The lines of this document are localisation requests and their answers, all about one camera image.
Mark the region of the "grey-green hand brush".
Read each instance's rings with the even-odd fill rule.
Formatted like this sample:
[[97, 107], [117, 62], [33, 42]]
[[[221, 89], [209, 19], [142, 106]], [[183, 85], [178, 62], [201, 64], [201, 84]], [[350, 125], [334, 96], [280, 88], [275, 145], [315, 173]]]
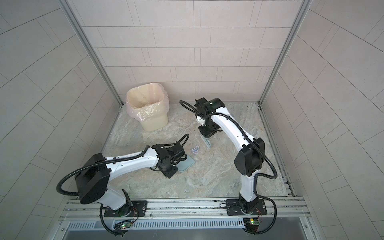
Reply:
[[204, 137], [202, 134], [200, 134], [202, 140], [204, 141], [204, 143], [206, 144], [207, 148], [210, 149], [212, 147], [212, 144], [210, 142], [210, 140], [206, 137]]

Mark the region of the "grey-green plastic dustpan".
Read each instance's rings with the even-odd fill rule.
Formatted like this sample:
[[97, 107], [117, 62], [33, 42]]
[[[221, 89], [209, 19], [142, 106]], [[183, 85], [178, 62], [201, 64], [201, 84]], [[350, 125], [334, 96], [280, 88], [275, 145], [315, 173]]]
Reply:
[[195, 164], [195, 160], [187, 155], [187, 157], [184, 160], [181, 160], [176, 167], [178, 168], [178, 171], [180, 173], [185, 172], [188, 168], [190, 168], [192, 165]]

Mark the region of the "white checked paper scrap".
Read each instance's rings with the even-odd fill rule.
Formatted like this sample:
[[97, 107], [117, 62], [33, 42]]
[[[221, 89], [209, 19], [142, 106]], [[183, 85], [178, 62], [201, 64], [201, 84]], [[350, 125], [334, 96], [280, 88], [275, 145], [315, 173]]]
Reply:
[[200, 146], [197, 145], [196, 147], [194, 147], [193, 149], [191, 149], [191, 152], [192, 152], [193, 154], [197, 154], [197, 153], [199, 152], [199, 150], [200, 150]]

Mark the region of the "beige trash bin with bag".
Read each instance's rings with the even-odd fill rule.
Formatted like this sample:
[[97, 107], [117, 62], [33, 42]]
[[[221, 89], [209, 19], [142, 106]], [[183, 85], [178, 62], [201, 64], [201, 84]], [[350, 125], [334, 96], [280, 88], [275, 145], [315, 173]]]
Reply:
[[150, 83], [130, 89], [126, 94], [127, 113], [143, 129], [153, 132], [165, 127], [170, 110], [168, 93], [163, 85]]

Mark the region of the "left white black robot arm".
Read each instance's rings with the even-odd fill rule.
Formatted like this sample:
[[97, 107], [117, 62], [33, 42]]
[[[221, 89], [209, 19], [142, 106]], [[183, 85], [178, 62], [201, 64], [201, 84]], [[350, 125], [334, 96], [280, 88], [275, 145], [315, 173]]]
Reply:
[[[188, 139], [189, 134], [185, 134], [175, 143], [146, 146], [139, 153], [117, 157], [104, 157], [101, 153], [95, 154], [83, 167], [64, 176], [58, 182], [56, 190], [61, 195], [78, 197], [83, 205], [100, 203], [102, 226], [115, 237], [122, 237], [138, 220], [140, 212], [134, 206], [127, 191], [114, 189], [110, 185], [111, 180], [145, 168], [161, 172], [170, 179], [178, 171], [177, 164], [187, 159], [183, 146]], [[121, 217], [133, 213], [133, 219], [116, 223], [113, 228], [110, 228], [106, 225], [102, 213], [105, 207], [117, 211]]]

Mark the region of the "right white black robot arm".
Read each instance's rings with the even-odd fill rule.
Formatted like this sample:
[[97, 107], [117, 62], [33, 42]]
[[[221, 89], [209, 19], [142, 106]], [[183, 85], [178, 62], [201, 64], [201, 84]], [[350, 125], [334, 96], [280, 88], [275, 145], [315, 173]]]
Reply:
[[179, 103], [188, 111], [195, 114], [200, 124], [199, 131], [205, 138], [210, 138], [219, 131], [224, 132], [234, 144], [238, 154], [234, 164], [242, 175], [239, 205], [245, 214], [255, 212], [258, 204], [266, 197], [257, 193], [257, 180], [259, 177], [276, 179], [277, 170], [265, 155], [265, 143], [262, 138], [255, 139], [247, 133], [241, 125], [233, 119], [225, 104], [218, 98], [211, 101], [201, 98], [192, 106], [186, 101]]

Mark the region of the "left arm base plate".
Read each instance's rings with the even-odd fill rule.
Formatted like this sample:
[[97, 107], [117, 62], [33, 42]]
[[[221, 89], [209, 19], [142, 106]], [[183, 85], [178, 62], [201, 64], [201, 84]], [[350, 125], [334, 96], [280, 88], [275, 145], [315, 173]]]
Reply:
[[132, 201], [130, 204], [124, 204], [118, 210], [112, 210], [110, 207], [104, 208], [104, 217], [144, 217], [147, 210], [148, 201]]

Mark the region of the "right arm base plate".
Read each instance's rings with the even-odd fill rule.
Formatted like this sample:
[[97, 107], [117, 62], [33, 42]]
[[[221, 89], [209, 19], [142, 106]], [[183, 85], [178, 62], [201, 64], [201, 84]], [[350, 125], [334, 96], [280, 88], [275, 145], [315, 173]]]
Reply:
[[250, 203], [241, 203], [239, 199], [227, 199], [225, 201], [228, 216], [267, 215], [265, 201], [255, 199]]

